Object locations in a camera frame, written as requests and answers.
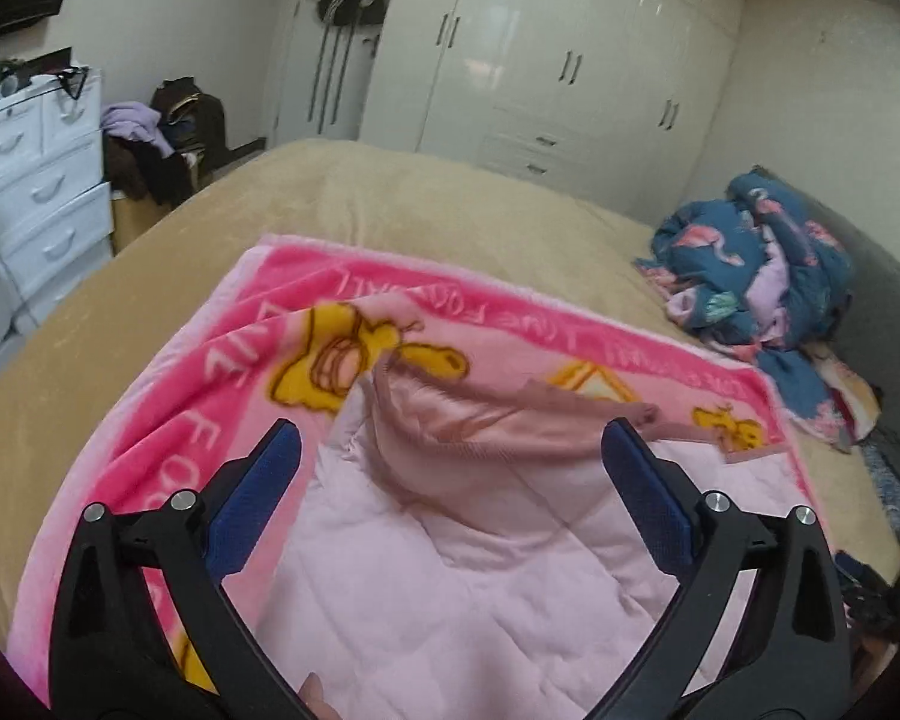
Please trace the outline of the beige bed cover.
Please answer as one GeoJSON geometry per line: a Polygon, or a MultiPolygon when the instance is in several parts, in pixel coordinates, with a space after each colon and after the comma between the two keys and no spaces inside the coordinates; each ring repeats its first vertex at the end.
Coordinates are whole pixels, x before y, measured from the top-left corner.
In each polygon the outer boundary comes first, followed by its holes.
{"type": "Polygon", "coordinates": [[[87,440],[245,250],[268,234],[481,271],[674,337],[635,271],[645,224],[466,164],[291,143],[194,195],[84,281],[0,377],[0,640],[38,528],[87,440]]]}

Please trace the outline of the pink cartoon fleece blanket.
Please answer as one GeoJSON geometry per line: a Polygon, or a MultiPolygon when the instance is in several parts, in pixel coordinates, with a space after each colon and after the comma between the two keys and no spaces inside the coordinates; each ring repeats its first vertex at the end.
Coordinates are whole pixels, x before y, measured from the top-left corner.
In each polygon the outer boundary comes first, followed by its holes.
{"type": "Polygon", "coordinates": [[[77,456],[38,530],[7,639],[11,665],[48,694],[53,606],[84,507],[148,511],[199,489],[279,419],[301,468],[242,572],[224,587],[258,637],[318,449],[357,380],[398,358],[443,380],[544,383],[650,406],[732,457],[781,449],[813,493],[769,380],[736,362],[450,266],[294,236],[249,250],[119,399],[77,456]]]}

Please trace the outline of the dark clothes pile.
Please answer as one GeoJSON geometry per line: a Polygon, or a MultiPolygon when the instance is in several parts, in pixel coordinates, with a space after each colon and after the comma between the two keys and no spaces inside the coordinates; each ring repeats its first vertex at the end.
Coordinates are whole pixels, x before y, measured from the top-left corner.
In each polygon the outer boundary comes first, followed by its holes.
{"type": "Polygon", "coordinates": [[[103,132],[103,174],[113,190],[131,200],[154,200],[176,208],[198,192],[216,169],[230,160],[226,111],[193,76],[165,80],[146,106],[160,112],[160,130],[173,148],[162,158],[144,143],[103,132]]]}

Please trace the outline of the white door with stripes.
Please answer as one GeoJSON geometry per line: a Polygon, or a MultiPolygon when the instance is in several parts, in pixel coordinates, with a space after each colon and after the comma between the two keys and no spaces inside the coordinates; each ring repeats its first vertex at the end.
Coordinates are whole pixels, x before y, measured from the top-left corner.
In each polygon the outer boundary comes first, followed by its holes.
{"type": "Polygon", "coordinates": [[[334,26],[320,0],[289,0],[278,32],[269,144],[359,135],[374,63],[375,26],[334,26]]]}

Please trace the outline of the grey padded headboard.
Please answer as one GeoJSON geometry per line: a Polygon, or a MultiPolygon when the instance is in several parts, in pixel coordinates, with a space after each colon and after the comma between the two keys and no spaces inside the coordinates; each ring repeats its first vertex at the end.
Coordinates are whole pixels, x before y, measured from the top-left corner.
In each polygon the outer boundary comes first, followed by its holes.
{"type": "Polygon", "coordinates": [[[900,538],[900,263],[825,203],[805,192],[797,199],[852,260],[852,301],[831,333],[831,348],[880,402],[877,427],[865,441],[865,461],[900,538]]]}

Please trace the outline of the orange white folded cloth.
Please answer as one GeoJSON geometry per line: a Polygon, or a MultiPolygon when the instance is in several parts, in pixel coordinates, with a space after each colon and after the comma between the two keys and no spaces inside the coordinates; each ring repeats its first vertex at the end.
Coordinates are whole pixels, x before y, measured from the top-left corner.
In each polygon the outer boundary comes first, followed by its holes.
{"type": "Polygon", "coordinates": [[[881,416],[880,399],[870,383],[845,364],[822,341],[808,343],[803,351],[808,355],[816,374],[823,379],[837,411],[844,420],[845,430],[854,444],[860,444],[873,433],[881,416]]]}

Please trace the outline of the white glossy wardrobe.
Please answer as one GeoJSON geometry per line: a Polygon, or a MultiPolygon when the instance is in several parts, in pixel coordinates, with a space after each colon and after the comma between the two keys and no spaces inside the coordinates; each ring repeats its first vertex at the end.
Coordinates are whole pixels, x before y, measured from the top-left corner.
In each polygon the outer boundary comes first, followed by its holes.
{"type": "Polygon", "coordinates": [[[390,0],[359,137],[653,224],[685,198],[745,0],[390,0]]]}

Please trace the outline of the pink quilted jacket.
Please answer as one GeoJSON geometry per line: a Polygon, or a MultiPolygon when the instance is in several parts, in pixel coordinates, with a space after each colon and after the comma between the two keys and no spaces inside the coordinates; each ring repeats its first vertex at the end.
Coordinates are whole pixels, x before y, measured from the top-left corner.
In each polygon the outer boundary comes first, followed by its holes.
{"type": "Polygon", "coordinates": [[[266,655],[347,718],[583,717],[676,590],[601,463],[616,418],[745,511],[806,502],[784,450],[732,457],[650,406],[386,358],[318,449],[258,628],[266,655]]]}

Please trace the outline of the blue flamingo duvet pile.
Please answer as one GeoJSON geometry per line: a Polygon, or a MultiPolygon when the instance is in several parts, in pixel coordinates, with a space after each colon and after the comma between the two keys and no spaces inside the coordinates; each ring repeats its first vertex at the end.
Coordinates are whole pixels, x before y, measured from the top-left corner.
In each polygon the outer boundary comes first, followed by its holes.
{"type": "Polygon", "coordinates": [[[806,347],[836,328],[854,265],[793,188],[759,171],[717,200],[689,202],[660,224],[635,270],[683,332],[774,383],[788,416],[847,449],[850,427],[806,347]]]}

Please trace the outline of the white plastic drawer unit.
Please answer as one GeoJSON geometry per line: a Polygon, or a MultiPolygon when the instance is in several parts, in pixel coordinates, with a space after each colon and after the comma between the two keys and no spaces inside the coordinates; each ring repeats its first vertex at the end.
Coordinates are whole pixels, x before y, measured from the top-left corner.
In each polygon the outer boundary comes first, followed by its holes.
{"type": "Polygon", "coordinates": [[[0,101],[0,273],[38,327],[113,259],[102,73],[41,75],[0,101]]]}

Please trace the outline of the lilac garment on pile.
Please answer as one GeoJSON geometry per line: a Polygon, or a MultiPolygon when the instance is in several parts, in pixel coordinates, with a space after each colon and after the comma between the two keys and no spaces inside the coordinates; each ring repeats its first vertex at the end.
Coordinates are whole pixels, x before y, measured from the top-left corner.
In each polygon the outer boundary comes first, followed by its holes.
{"type": "Polygon", "coordinates": [[[173,154],[173,148],[160,130],[160,112],[136,101],[110,104],[102,110],[103,132],[126,142],[144,143],[159,151],[162,158],[173,154]]]}

